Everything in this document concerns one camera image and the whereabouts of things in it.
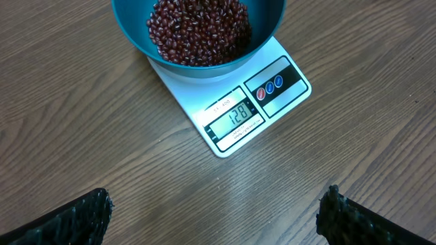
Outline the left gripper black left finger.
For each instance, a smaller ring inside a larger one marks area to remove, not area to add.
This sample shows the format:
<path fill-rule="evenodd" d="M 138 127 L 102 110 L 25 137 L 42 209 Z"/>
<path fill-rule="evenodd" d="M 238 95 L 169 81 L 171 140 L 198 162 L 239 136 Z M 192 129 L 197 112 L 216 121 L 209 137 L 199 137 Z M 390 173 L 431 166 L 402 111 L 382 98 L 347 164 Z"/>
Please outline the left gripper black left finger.
<path fill-rule="evenodd" d="M 113 202 L 106 189 L 96 188 L 73 201 L 1 235 L 2 244 L 100 245 Z"/>

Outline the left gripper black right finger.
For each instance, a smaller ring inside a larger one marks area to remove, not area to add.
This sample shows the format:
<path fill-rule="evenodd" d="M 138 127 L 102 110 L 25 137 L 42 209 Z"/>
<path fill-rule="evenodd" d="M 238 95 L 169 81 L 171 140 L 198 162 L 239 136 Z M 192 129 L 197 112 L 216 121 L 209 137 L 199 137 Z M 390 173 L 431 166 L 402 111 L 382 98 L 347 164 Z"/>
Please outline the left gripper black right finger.
<path fill-rule="evenodd" d="M 320 199 L 316 232 L 332 245 L 433 245 L 343 196 L 337 185 Z"/>

